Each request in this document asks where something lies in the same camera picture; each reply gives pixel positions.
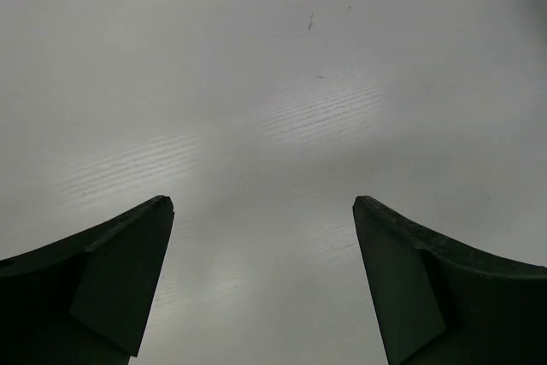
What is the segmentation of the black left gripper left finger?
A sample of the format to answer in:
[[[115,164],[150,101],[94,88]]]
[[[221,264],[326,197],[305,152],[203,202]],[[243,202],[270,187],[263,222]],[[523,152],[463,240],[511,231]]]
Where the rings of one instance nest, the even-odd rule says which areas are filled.
[[[1,261],[3,364],[127,364],[138,355],[174,223],[156,196]]]

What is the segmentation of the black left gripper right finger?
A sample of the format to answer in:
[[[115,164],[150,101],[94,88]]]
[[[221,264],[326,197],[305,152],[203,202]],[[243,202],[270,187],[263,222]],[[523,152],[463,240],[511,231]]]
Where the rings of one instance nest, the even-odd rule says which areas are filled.
[[[543,364],[546,270],[478,250],[369,196],[353,205],[390,364]]]

